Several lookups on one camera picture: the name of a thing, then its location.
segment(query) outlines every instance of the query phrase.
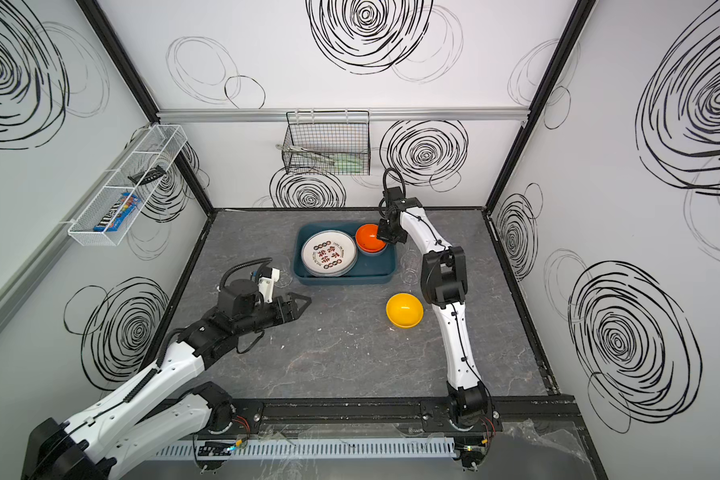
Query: black wire basket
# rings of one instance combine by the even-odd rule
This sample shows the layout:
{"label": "black wire basket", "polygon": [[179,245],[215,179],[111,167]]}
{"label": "black wire basket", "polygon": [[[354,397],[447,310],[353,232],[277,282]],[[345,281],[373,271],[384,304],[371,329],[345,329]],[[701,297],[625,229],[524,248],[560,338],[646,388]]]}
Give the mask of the black wire basket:
{"label": "black wire basket", "polygon": [[289,173],[368,175],[371,171],[370,113],[310,110],[286,114],[288,130],[278,148]]}

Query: orange bowl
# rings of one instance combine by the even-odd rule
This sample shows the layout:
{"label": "orange bowl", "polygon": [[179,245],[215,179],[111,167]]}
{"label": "orange bowl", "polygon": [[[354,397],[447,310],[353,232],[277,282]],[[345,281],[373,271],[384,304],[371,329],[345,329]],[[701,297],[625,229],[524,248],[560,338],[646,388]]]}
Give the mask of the orange bowl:
{"label": "orange bowl", "polygon": [[386,243],[376,238],[378,233],[378,225],[365,224],[358,228],[355,233],[355,241],[358,244],[358,248],[364,251],[366,254],[377,254],[386,248]]}

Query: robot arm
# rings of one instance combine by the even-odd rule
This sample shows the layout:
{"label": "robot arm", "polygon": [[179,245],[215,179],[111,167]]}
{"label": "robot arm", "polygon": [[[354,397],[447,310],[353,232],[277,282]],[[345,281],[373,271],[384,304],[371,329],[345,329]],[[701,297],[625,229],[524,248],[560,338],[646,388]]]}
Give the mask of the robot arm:
{"label": "robot arm", "polygon": [[[156,360],[117,390],[59,425],[52,418],[30,434],[22,480],[98,478],[115,480],[162,447],[202,428],[224,431],[234,406],[224,390],[208,382],[187,392],[171,408],[144,419],[169,394],[197,377],[231,350],[244,353],[264,329],[297,320],[312,300],[288,293],[272,298],[278,270],[259,259],[234,266],[222,277],[217,306],[163,341]],[[229,276],[259,265],[251,280]],[[239,338],[259,336],[243,351]],[[171,342],[179,333],[176,342]]]}
{"label": "robot arm", "polygon": [[[391,172],[396,173],[402,188],[387,187],[387,176]],[[395,244],[407,241],[410,236],[422,252],[422,295],[424,301],[432,305],[445,344],[451,421],[458,427],[470,427],[481,416],[492,414],[493,406],[474,364],[467,333],[464,302],[468,284],[464,250],[443,239],[416,198],[405,197],[405,186],[397,170],[387,168],[383,180],[378,238]]]}

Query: white plate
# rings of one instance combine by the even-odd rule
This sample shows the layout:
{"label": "white plate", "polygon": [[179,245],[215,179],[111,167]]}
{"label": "white plate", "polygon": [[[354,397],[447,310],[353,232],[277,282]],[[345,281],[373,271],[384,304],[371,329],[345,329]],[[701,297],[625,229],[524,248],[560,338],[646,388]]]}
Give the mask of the white plate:
{"label": "white plate", "polygon": [[324,230],[302,246],[302,262],[314,276],[341,276],[357,261],[355,240],[338,230]]}

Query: snack package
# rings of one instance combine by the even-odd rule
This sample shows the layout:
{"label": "snack package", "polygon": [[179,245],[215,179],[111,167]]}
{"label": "snack package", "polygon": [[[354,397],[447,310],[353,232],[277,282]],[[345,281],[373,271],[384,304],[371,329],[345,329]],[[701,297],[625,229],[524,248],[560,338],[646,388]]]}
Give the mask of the snack package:
{"label": "snack package", "polygon": [[[131,195],[129,198],[128,195],[127,193],[123,193],[120,198],[117,199],[115,205],[110,208],[110,211],[106,212],[101,222],[94,227],[94,232],[103,232],[105,229],[107,232],[117,232],[117,228],[120,227],[123,220],[125,220],[128,215],[131,215],[141,202],[139,197]],[[121,205],[123,205],[123,209],[117,214],[117,210]]]}

